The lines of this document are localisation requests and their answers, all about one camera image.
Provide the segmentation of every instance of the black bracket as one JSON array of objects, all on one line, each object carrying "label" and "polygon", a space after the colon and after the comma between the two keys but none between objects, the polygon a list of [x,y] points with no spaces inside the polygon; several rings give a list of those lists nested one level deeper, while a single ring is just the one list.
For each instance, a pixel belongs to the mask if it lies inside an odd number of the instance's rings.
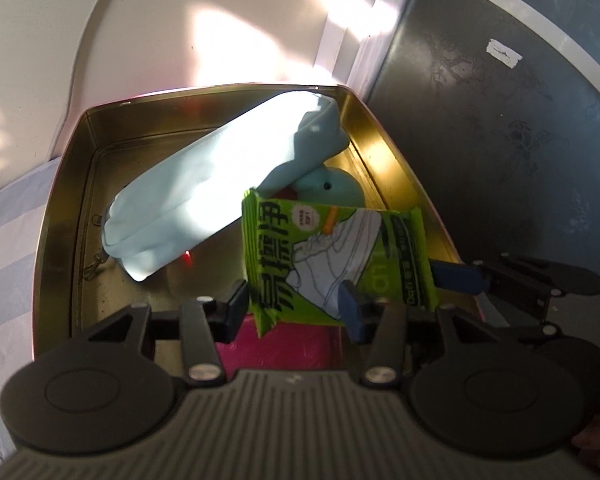
[{"label": "black bracket", "polygon": [[249,289],[236,281],[219,299],[201,296],[178,310],[152,312],[147,304],[132,304],[78,338],[98,342],[124,342],[153,359],[156,340],[182,343],[182,378],[189,388],[219,386],[226,381],[216,342],[230,343],[240,329],[249,307]]},{"label": "black bracket", "polygon": [[437,329],[435,313],[399,301],[372,300],[350,281],[340,285],[338,309],[350,340],[372,344],[360,377],[368,388],[400,387],[406,344],[430,341]]},{"label": "black bracket", "polygon": [[600,276],[591,270],[503,253],[496,262],[471,266],[431,260],[436,286],[476,295],[488,292],[541,321],[551,298],[600,294]]}]

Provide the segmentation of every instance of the white sneaker drawing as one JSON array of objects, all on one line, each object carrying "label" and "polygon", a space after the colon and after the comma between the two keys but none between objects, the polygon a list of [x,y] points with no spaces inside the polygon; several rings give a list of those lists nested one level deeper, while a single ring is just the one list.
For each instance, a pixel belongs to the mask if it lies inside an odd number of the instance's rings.
[{"label": "white sneaker drawing", "polygon": [[357,284],[378,238],[382,216],[358,209],[338,222],[330,235],[313,235],[294,245],[294,268],[286,283],[298,294],[340,319],[338,287],[344,280]]}]

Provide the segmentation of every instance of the light blue pouch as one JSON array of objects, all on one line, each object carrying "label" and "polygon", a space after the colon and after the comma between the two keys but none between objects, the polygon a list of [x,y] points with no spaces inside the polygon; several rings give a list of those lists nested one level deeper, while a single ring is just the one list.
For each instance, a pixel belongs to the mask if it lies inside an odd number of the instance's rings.
[{"label": "light blue pouch", "polygon": [[104,216],[103,249],[142,281],[240,218],[248,189],[270,196],[348,145],[334,99],[279,94],[122,189]]}]

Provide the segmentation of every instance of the ribbed black plate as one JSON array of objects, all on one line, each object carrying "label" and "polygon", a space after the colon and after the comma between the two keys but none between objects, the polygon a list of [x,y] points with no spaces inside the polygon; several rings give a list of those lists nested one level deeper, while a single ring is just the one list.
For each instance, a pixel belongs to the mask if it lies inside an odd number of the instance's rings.
[{"label": "ribbed black plate", "polygon": [[244,370],[193,390],[175,417],[138,444],[63,458],[21,450],[0,480],[584,480],[565,451],[520,462],[480,460],[425,433],[396,394],[346,372]]}]

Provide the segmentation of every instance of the pink object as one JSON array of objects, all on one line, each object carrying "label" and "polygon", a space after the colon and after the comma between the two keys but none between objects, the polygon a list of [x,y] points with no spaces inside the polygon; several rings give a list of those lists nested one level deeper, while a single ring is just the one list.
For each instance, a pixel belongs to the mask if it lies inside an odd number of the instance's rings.
[{"label": "pink object", "polygon": [[247,316],[235,341],[216,344],[227,377],[238,368],[325,370],[342,360],[340,329],[279,322],[258,339],[253,316]]}]

